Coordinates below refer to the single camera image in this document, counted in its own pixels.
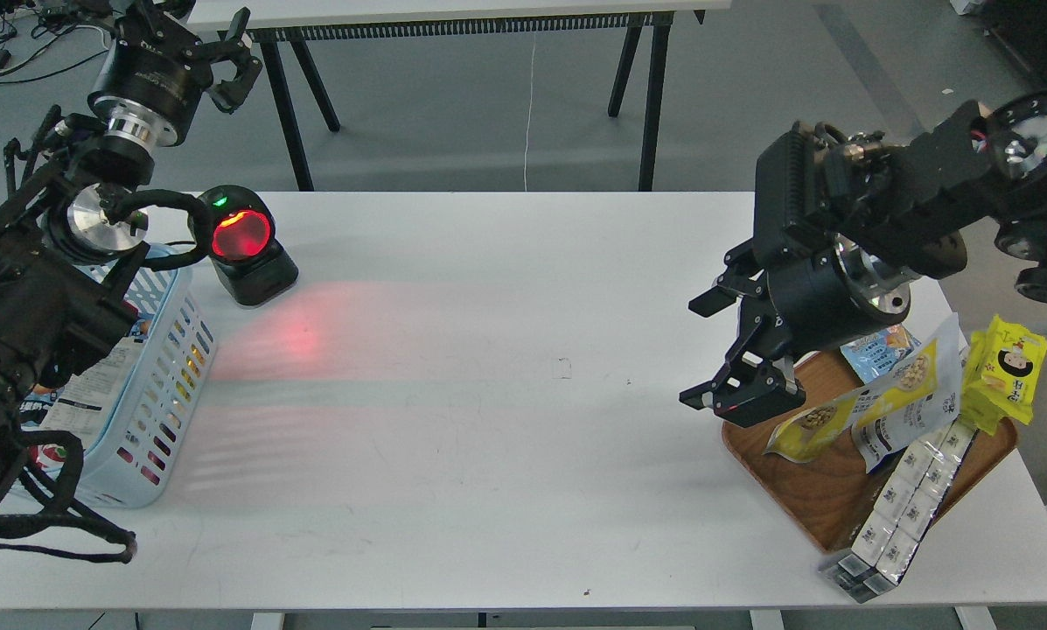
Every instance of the desk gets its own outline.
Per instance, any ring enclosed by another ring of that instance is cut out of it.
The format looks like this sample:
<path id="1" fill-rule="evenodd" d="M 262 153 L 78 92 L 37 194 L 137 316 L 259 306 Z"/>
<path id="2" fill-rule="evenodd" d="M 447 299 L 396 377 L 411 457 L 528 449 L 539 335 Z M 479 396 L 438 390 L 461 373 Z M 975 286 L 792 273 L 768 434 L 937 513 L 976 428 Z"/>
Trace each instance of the desk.
<path id="1" fill-rule="evenodd" d="M 247 310 L 196 268 L 221 351 L 162 497 L 106 510 L 135 562 L 0 552 L 0 609 L 856 606 L 677 401 L 734 339 L 686 303 L 751 234 L 751 193 L 264 197 L 299 284 Z M 912 299 L 930 334 L 942 292 Z M 1016 453 L 870 606 L 1004 602 L 1047 602 Z"/>
<path id="2" fill-rule="evenodd" d="M 663 103 L 663 78 L 667 68 L 667 39 L 674 13 L 693 8 L 699 20 L 706 8 L 728 8 L 731 0 L 252 0 L 247 3 L 251 20 L 247 32 L 259 43 L 267 76 L 274 95 L 274 108 L 294 167 L 299 190 L 313 190 L 310 164 L 302 144 L 294 104 L 286 85 L 286 72 L 279 53 L 279 42 L 288 41 L 316 107 L 332 132 L 339 131 L 340 120 L 332 108 L 308 40 L 362 40 L 380 37 L 426 35 L 475 35 L 491 32 L 531 32 L 582 28 L 627 28 L 624 47 L 612 91 L 608 115 L 619 115 L 624 99 L 631 62 L 643 27 L 650 25 L 651 61 L 648 68 L 647 105 L 644 113 L 644 140 L 640 156 L 640 190 L 650 190 L 655 174 L 655 147 L 659 139 L 660 109 Z M 226 30 L 231 16 L 241 7 L 240 0 L 200 0 L 188 18 L 188 27 L 198 32 Z"/>

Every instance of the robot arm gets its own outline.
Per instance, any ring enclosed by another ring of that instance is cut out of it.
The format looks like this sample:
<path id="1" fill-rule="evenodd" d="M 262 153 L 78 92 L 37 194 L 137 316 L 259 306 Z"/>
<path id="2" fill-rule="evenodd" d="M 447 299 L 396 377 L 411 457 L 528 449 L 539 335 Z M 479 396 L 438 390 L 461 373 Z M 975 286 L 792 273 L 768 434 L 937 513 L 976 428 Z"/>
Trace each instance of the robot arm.
<path id="1" fill-rule="evenodd" d="M 83 3 L 98 15 L 102 3 Z M 99 362 L 122 339 L 136 312 L 125 295 L 140 267 L 174 269 L 210 251 L 211 215 L 202 200 L 172 190 L 138 190 L 154 172 L 152 153 L 183 142 L 200 96 L 218 108 L 240 107 L 261 68 L 244 33 L 241 8 L 223 41 L 202 43 L 151 0 L 135 0 L 108 24 L 114 41 L 88 95 L 91 115 L 54 108 L 22 154 L 7 147 L 8 199 L 0 206 L 0 502 L 15 479 L 42 503 L 36 515 L 0 515 L 0 538 L 22 538 L 47 526 L 75 526 L 118 543 L 115 554 L 81 555 L 24 545 L 63 558 L 129 562 L 134 534 L 95 515 L 74 494 L 83 466 L 80 440 L 65 431 L 20 428 L 19 405 L 35 384 L 59 387 Z M 213 83 L 211 65 L 236 65 L 235 78 Z M 39 155 L 46 163 L 32 172 Z M 16 188 L 15 159 L 26 160 Z M 148 258 L 149 205 L 188 212 L 191 251 Z M 103 282 L 75 265 L 111 263 Z M 28 457 L 28 447 L 60 444 L 68 458 L 52 479 Z"/>
<path id="2" fill-rule="evenodd" d="M 752 239 L 690 302 L 708 318 L 739 299 L 738 339 L 681 402 L 741 426 L 799 407 L 796 360 L 901 322 L 907 284 L 961 271 L 959 229 L 984 217 L 997 247 L 1038 263 L 1017 291 L 1047 302 L 1047 91 L 971 100 L 908 147 L 796 123 L 757 160 Z"/>

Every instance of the plastic basket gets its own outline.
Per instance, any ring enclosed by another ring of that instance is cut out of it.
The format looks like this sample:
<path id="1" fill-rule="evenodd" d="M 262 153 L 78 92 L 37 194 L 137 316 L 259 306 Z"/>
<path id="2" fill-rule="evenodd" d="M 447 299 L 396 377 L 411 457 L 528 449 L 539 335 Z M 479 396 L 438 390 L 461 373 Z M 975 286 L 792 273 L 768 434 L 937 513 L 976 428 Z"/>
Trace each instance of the plastic basket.
<path id="1" fill-rule="evenodd" d="M 173 253 L 152 246 L 151 256 Z M 108 267 L 84 267 L 96 280 Z M 152 325 L 98 438 L 84 444 L 76 499 L 92 507 L 140 508 L 162 494 L 211 361 L 216 338 L 191 294 L 191 269 L 140 269 L 127 300 Z M 15 483 L 16 494 L 24 490 Z"/>

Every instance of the brown tray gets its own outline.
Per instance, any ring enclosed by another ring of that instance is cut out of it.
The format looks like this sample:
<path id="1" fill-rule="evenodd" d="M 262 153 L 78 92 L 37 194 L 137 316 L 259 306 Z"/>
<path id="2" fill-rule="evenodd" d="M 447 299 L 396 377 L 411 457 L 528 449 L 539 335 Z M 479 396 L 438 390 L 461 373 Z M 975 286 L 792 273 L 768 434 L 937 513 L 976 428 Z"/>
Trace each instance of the brown tray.
<path id="1" fill-rule="evenodd" d="M 859 377 L 841 355 L 819 354 L 800 364 L 796 376 L 807 391 L 806 407 L 825 403 L 862 386 Z M 866 474 L 866 464 L 844 431 L 830 450 L 808 464 L 796 464 L 776 454 L 763 454 L 772 430 L 799 409 L 742 428 L 723 423 L 721 437 L 736 460 L 767 490 L 776 502 L 799 523 L 823 552 L 843 546 L 843 538 L 860 518 L 875 479 Z M 995 435 L 979 431 L 963 459 L 954 486 L 943 499 L 942 518 L 951 505 L 1017 447 L 1017 427 L 1003 420 Z"/>

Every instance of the cartoon face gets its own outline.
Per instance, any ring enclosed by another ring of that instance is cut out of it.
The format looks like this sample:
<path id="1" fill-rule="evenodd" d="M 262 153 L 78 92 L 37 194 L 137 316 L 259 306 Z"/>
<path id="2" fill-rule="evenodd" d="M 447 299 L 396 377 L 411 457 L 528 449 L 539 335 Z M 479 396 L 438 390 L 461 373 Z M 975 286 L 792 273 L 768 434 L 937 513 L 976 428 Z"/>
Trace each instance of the cartoon face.
<path id="1" fill-rule="evenodd" d="M 1024 358 L 1024 355 L 1019 354 L 1019 352 L 1006 352 L 1002 357 L 1002 363 L 1023 370 L 1024 367 L 1028 366 L 1029 361 Z"/>
<path id="2" fill-rule="evenodd" d="M 1023 378 L 1032 374 L 1035 367 L 1034 363 L 1029 361 L 1017 346 L 1003 347 L 1002 351 L 998 352 L 998 364 L 1002 366 L 1002 369 L 1007 375 L 1017 378 Z"/>

